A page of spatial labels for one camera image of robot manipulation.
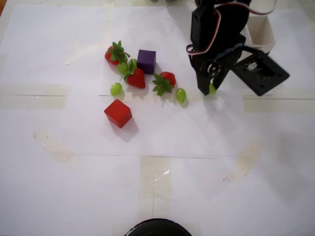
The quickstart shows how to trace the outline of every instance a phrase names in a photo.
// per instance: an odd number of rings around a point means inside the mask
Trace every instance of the purple block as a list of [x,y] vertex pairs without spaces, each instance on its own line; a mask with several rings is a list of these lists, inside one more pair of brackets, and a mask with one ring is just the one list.
[[154,51],[139,50],[137,67],[145,74],[153,75],[156,69],[157,53]]

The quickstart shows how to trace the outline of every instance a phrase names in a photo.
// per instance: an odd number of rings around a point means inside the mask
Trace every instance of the toy block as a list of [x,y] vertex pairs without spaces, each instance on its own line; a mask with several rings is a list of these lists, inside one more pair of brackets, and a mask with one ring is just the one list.
[[104,112],[107,118],[119,128],[122,128],[132,117],[130,108],[118,99],[113,101]]
[[137,66],[145,74],[154,74],[157,62],[157,53],[154,51],[139,50]]

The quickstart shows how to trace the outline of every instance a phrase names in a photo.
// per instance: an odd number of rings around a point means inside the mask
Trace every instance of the red cube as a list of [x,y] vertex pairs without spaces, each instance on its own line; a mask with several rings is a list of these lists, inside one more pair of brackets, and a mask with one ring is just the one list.
[[132,117],[130,108],[118,99],[113,101],[104,112],[107,118],[119,128],[122,128]]

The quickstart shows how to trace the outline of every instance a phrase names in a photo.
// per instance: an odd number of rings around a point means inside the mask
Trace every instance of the grape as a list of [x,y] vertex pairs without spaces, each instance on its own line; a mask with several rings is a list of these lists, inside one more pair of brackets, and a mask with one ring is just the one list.
[[131,65],[131,61],[133,62],[133,68],[136,69],[137,68],[137,60],[136,59],[131,59],[129,61],[129,68],[130,68],[130,65]]
[[119,73],[121,73],[123,76],[126,76],[129,73],[129,69],[126,63],[121,63],[117,66],[117,70]]
[[111,87],[110,87],[110,94],[112,96],[118,96],[119,94],[121,94],[123,91],[123,87],[120,83],[114,83]]
[[176,90],[176,98],[180,103],[185,102],[186,100],[186,92],[183,88],[179,88]]
[[210,86],[209,86],[209,94],[216,94],[216,92],[217,92],[217,90],[216,90],[216,88],[214,87],[214,85],[213,84],[210,84]]

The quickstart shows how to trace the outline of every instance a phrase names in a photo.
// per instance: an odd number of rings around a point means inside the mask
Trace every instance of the red strawberry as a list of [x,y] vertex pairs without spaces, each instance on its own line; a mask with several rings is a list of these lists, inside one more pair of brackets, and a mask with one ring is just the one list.
[[127,57],[130,57],[130,55],[125,53],[121,41],[118,43],[113,42],[113,46],[109,47],[105,53],[105,59],[114,65],[118,65],[119,63],[127,64]]
[[161,74],[154,73],[153,84],[156,86],[154,87],[153,91],[157,92],[157,94],[161,97],[165,92],[172,92],[174,85],[176,84],[175,75],[170,72],[162,72]]
[[129,73],[125,76],[124,80],[127,79],[128,84],[144,89],[146,83],[144,80],[144,72],[140,68],[136,68],[131,60],[129,63]]
[[114,47],[113,46],[110,46],[107,50],[107,52],[105,53],[105,59],[112,63],[113,65],[118,65],[119,64],[119,61],[118,60],[111,60],[110,57],[112,56],[111,53],[109,52],[109,50],[112,50]]
[[136,68],[133,71],[133,74],[130,74],[127,78],[128,84],[132,86],[136,86],[138,88],[144,89],[146,87],[146,83],[144,80],[144,72],[140,68]]
[[166,80],[169,80],[169,84],[171,86],[175,86],[176,85],[176,79],[175,79],[175,75],[171,72],[162,72],[160,73],[160,75],[166,79]]

